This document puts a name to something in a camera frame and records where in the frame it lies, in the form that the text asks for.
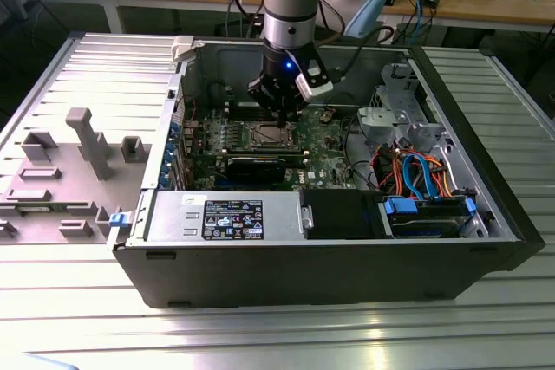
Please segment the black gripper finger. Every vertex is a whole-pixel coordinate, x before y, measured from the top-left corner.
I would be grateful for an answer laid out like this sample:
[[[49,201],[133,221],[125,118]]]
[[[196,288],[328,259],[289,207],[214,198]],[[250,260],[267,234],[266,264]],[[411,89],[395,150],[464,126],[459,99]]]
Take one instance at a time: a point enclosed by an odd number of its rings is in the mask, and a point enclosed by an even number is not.
[[[283,96],[283,125],[297,121],[303,109],[308,105],[300,93],[287,93]]]
[[[258,77],[248,83],[247,92],[259,106],[272,114],[278,127],[284,126],[283,96],[276,79]]]

